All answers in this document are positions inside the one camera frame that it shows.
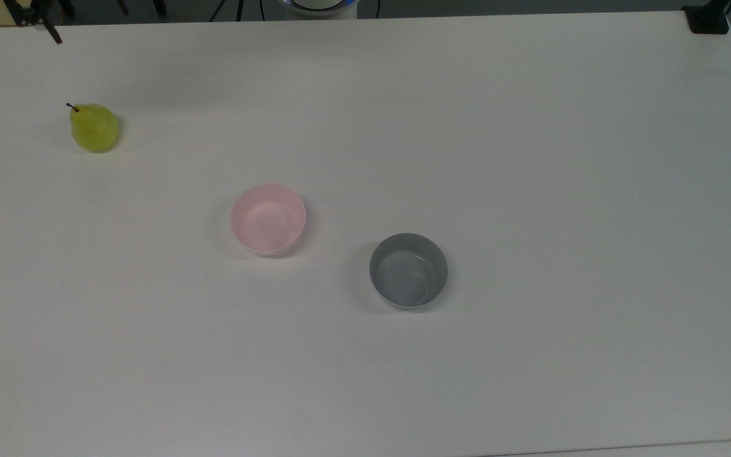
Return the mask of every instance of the floor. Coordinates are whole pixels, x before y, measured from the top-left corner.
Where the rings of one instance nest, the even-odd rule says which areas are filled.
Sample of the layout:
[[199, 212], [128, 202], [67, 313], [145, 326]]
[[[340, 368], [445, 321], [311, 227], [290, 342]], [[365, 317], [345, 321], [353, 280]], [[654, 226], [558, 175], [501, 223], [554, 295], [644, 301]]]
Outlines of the floor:
[[[216, 21], [235, 20], [240, 0], [226, 0]], [[261, 0], [267, 20], [282, 20], [279, 0]], [[374, 18], [378, 0], [361, 0], [359, 18]], [[451, 17], [452, 15], [519, 15], [602, 11], [678, 11], [684, 5], [702, 5], [703, 0], [380, 0], [380, 18]], [[74, 18], [64, 18], [58, 6], [50, 14], [55, 23], [153, 23], [206, 22], [220, 0], [165, 0], [168, 14], [157, 15], [152, 0], [125, 0], [130, 14], [122, 15], [116, 0], [82, 2], [72, 0]], [[257, 0], [247, 0], [241, 20], [261, 20]]]

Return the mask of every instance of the white device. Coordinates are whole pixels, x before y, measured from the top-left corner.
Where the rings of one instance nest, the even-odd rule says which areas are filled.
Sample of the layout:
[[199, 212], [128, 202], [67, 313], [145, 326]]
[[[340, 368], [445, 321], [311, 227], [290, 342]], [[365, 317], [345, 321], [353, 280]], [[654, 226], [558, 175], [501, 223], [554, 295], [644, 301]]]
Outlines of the white device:
[[357, 18], [360, 0], [281, 0], [287, 20]]

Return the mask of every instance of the pear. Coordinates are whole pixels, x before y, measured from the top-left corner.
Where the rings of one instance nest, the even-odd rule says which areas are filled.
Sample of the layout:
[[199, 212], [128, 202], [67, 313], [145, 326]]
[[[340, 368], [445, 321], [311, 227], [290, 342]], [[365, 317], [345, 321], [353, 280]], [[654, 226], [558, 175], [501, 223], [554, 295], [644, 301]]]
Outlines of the pear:
[[119, 130], [117, 117], [102, 105], [75, 105], [67, 103], [72, 108], [69, 112], [69, 121], [72, 124], [72, 137], [85, 150], [103, 152], [114, 144]]

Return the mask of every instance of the pink bowl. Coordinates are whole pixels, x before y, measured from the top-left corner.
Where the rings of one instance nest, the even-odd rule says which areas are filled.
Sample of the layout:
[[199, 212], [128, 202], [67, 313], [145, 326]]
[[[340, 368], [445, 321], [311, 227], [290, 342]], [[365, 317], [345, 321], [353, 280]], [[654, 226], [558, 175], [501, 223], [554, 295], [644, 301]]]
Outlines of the pink bowl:
[[278, 255], [295, 244], [306, 224], [306, 208], [295, 192], [277, 184], [255, 185], [233, 202], [230, 227], [258, 255]]

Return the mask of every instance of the cable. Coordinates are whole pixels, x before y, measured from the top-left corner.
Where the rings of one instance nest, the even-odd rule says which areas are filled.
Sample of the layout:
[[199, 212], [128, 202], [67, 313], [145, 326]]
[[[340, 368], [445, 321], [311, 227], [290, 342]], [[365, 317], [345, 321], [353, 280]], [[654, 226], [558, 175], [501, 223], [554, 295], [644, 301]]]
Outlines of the cable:
[[208, 22], [213, 22], [213, 20], [216, 18], [216, 15], [218, 14], [218, 11], [221, 9], [221, 7], [224, 5], [224, 0], [221, 0], [221, 2], [218, 3], [218, 6], [216, 6], [216, 11], [214, 11], [214, 15], [211, 16], [211, 20]]
[[244, 8], [244, 0], [239, 0], [239, 6], [235, 9], [235, 22], [241, 22], [241, 9]]
[[125, 17], [127, 17], [128, 16], [128, 8], [126, 6], [126, 3], [123, 0], [117, 0], [117, 6], [120, 7], [120, 12], [122, 12], [122, 15], [124, 15]]
[[[216, 11], [214, 11], [214, 15], [211, 16], [211, 20], [209, 20], [208, 22], [213, 22], [221, 7], [224, 6], [224, 2], [225, 0], [221, 0], [221, 2], [218, 3], [218, 6], [216, 6]], [[241, 11], [243, 8], [244, 0], [239, 0], [238, 8], [235, 9], [235, 22], [241, 22]]]

